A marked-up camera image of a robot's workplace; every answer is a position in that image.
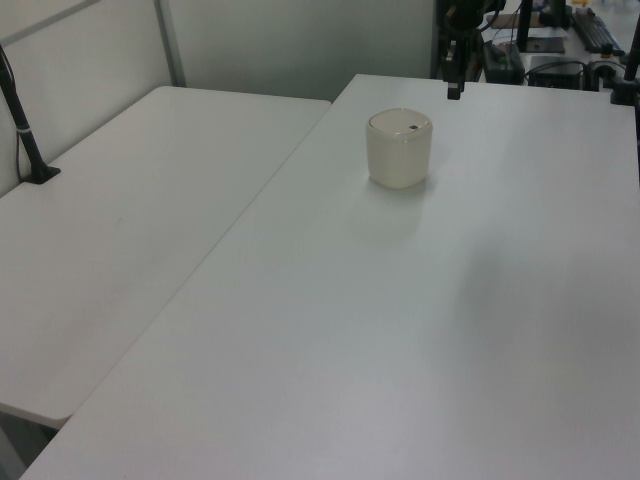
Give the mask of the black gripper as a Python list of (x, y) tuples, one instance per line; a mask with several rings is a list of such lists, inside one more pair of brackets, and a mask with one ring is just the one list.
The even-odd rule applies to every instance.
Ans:
[(490, 28), (503, 10), (496, 0), (453, 0), (444, 2), (444, 28), (453, 36), (442, 58), (442, 75), (447, 84), (447, 98), (459, 100), (465, 88), (473, 55), (473, 32)]

